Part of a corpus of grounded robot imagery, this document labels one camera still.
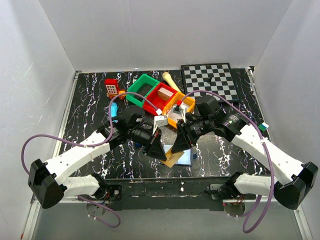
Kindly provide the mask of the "navy blue card holder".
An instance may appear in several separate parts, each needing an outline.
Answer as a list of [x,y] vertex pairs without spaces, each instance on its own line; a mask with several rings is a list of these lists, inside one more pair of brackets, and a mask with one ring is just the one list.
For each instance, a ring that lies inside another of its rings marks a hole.
[[[173,145],[165,144],[163,146],[165,153],[167,153]],[[174,164],[174,166],[191,167],[194,161],[193,148],[185,150],[182,157]]]

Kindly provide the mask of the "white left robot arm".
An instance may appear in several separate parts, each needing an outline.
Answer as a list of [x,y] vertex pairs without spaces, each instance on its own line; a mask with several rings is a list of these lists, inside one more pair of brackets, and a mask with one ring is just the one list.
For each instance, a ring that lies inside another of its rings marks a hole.
[[128,140],[142,145],[145,156],[166,160],[161,143],[162,131],[154,123],[144,121],[145,111],[131,105],[118,113],[105,125],[99,127],[78,146],[30,165],[28,186],[44,209],[58,204],[63,198],[88,195],[100,200],[111,189],[110,185],[98,174],[72,177],[76,170],[126,143]]

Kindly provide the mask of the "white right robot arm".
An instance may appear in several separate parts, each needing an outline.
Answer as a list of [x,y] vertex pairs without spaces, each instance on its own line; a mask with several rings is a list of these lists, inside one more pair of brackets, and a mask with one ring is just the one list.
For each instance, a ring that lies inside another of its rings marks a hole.
[[195,105],[199,115],[187,113],[177,122],[177,137],[172,153],[194,147],[201,136],[213,132],[242,148],[263,165],[272,163],[274,177],[234,173],[223,186],[210,190],[211,195],[236,198],[240,195],[272,195],[284,207],[296,210],[313,188],[319,168],[312,162],[292,158],[267,139],[240,113],[224,113],[212,95],[198,96]]

